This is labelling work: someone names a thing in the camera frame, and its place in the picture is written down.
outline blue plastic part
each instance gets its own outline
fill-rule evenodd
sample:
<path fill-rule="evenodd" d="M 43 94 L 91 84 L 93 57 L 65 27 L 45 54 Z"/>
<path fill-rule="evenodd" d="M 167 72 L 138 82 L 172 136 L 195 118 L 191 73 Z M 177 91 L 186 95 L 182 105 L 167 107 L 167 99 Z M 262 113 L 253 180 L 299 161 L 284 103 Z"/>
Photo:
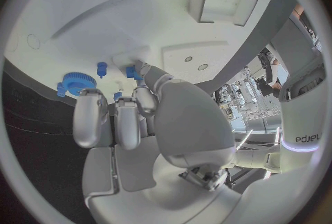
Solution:
<path fill-rule="evenodd" d="M 58 83 L 58 86 L 56 87 L 56 89 L 58 90 L 57 95 L 59 97 L 65 97 L 66 96 L 67 90 L 64 88 L 64 86 L 62 85 L 62 83 Z"/>
<path fill-rule="evenodd" d="M 126 67 L 127 78 L 135 80 L 143 80 L 143 78 L 135 71 L 135 66 Z"/>
<path fill-rule="evenodd" d="M 107 64 L 105 62 L 99 62 L 97 64 L 97 75 L 102 79 L 107 74 Z"/>
<path fill-rule="evenodd" d="M 72 72 L 64 76 L 62 85 L 64 89 L 68 90 L 71 94 L 78 96 L 83 88 L 95 88 L 97 82 L 89 75 Z"/>
<path fill-rule="evenodd" d="M 120 98 L 122 96 L 122 92 L 117 92 L 114 93 L 114 101 L 116 101 L 118 98 Z"/>

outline person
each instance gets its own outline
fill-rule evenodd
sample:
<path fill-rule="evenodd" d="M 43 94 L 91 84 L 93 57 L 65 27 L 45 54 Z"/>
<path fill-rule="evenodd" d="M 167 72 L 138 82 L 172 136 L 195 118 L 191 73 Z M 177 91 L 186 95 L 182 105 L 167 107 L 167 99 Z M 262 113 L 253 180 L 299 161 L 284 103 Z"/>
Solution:
<path fill-rule="evenodd" d="M 266 48 L 258 54 L 262 67 L 265 69 L 266 79 L 263 77 L 257 81 L 257 87 L 263 96 L 273 94 L 278 98 L 281 90 L 281 83 L 278 78 L 279 61 Z"/>

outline blue cap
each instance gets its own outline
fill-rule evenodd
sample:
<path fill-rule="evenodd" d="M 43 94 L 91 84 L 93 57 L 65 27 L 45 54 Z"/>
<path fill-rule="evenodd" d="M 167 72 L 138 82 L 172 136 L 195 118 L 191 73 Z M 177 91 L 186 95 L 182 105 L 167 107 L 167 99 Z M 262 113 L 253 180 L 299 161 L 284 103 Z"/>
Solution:
<path fill-rule="evenodd" d="M 97 64 L 97 75 L 102 79 L 107 74 L 107 64 L 105 62 L 99 62 Z"/>
<path fill-rule="evenodd" d="M 97 82 L 89 75 L 72 72 L 64 76 L 62 85 L 64 89 L 68 90 L 71 94 L 78 96 L 83 88 L 95 88 Z"/>
<path fill-rule="evenodd" d="M 122 96 L 122 92 L 117 92 L 114 93 L 114 101 L 116 101 L 118 98 L 120 98 Z"/>
<path fill-rule="evenodd" d="M 127 78 L 129 78 L 129 79 L 143 80 L 143 78 L 139 74 L 137 74 L 137 72 L 135 70 L 135 66 L 126 67 L 126 74 L 127 74 Z"/>
<path fill-rule="evenodd" d="M 62 83 L 58 83 L 56 89 L 58 90 L 57 95 L 59 97 L 65 97 L 67 90 L 63 87 Z"/>

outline white surface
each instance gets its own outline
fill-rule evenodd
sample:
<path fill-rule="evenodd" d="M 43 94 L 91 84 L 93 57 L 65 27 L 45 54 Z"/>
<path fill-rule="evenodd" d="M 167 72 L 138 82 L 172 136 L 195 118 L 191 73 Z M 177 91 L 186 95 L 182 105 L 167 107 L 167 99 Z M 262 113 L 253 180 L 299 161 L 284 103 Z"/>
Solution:
<path fill-rule="evenodd" d="M 198 24 L 188 13 L 188 0 L 30 0 L 12 32 L 5 56 L 18 69 L 53 89 L 68 72 L 86 73 L 96 79 L 97 87 L 112 103 L 121 85 L 124 95 L 131 95 L 134 82 L 119 68 L 140 56 L 141 48 L 149 48 L 147 62 L 163 68 L 162 48 L 226 41 L 229 47 L 219 60 L 219 68 L 223 68 L 255 27 L 268 2 L 258 0 L 243 28 L 227 23 Z M 40 42 L 38 49 L 28 45 L 30 34 L 34 42 Z M 102 80 L 96 75 L 100 61 L 108 63 Z M 189 74 L 194 83 L 208 80 L 196 71 Z"/>

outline blue knob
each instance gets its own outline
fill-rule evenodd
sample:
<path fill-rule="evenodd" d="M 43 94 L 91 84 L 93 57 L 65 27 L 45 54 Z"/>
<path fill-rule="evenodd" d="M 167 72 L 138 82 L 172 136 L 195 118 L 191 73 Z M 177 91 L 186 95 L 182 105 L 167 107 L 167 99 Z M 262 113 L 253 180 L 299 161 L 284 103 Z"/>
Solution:
<path fill-rule="evenodd" d="M 99 62 L 97 64 L 97 75 L 102 79 L 107 74 L 107 64 L 105 62 Z"/>
<path fill-rule="evenodd" d="M 57 95 L 59 97 L 65 97 L 66 96 L 67 90 L 64 88 L 64 86 L 62 85 L 62 83 L 58 83 L 58 86 L 56 87 L 56 89 L 58 90 Z"/>
<path fill-rule="evenodd" d="M 122 92 L 117 92 L 114 93 L 114 101 L 116 101 L 118 98 L 120 98 L 122 96 Z"/>
<path fill-rule="evenodd" d="M 68 90 L 71 94 L 78 96 L 83 88 L 95 88 L 97 82 L 89 75 L 72 72 L 64 76 L 62 85 L 64 89 Z"/>
<path fill-rule="evenodd" d="M 143 80 L 143 78 L 139 74 L 137 74 L 137 72 L 135 70 L 135 66 L 126 67 L 126 74 L 127 74 L 127 78 L 129 78 L 129 79 Z"/>

